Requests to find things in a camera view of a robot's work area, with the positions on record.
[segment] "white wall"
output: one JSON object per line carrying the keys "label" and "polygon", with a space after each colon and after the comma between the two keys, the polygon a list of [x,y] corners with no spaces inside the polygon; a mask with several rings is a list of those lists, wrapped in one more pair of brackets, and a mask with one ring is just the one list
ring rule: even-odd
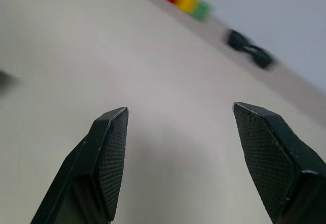
{"label": "white wall", "polygon": [[207,0],[215,16],[326,93],[326,0]]}

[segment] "white table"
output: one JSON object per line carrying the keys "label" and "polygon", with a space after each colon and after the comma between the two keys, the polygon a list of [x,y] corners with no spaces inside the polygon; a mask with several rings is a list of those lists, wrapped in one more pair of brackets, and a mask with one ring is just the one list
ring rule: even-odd
{"label": "white table", "polygon": [[270,223],[232,103],[280,113],[326,159],[326,131],[146,0],[2,0],[0,222],[28,223],[93,120],[131,110],[115,224]]}

